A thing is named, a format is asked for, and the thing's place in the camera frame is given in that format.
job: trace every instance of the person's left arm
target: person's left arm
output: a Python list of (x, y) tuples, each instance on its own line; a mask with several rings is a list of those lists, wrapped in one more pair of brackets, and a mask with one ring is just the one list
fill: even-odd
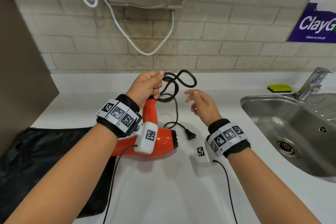
[[(146, 99), (157, 99), (163, 72), (143, 73), (126, 93), (140, 109)], [(5, 224), (73, 223), (94, 188), (113, 152), (118, 138), (96, 124), (36, 184)]]

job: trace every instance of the countertop backsplash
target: countertop backsplash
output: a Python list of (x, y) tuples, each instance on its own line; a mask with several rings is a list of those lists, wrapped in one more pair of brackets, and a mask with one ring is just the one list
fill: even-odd
[[(137, 53), (102, 0), (95, 9), (82, 0), (15, 1), (51, 73), (336, 71), (336, 44), (286, 42), (309, 0), (186, 0), (153, 56)], [(170, 30), (168, 10), (114, 11), (143, 51)]]

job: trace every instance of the stainless steel sink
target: stainless steel sink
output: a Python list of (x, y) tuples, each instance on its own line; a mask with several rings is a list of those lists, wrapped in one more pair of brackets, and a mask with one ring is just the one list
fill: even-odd
[(241, 107), (282, 156), (302, 171), (336, 183), (336, 94), (251, 96)]

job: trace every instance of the sponge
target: sponge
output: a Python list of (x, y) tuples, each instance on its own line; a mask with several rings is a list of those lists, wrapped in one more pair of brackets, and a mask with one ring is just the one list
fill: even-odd
[(273, 93), (289, 93), (293, 91), (293, 88), (288, 86), (287, 84), (269, 85), (268, 89)]

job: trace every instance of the faucet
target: faucet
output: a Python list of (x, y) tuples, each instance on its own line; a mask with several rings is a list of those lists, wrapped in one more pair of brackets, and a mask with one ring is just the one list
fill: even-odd
[(322, 89), (322, 85), (320, 83), (329, 73), (332, 73), (329, 69), (323, 67), (315, 68), (301, 89), (296, 93), (295, 98), (299, 101), (306, 101), (311, 93), (316, 93)]

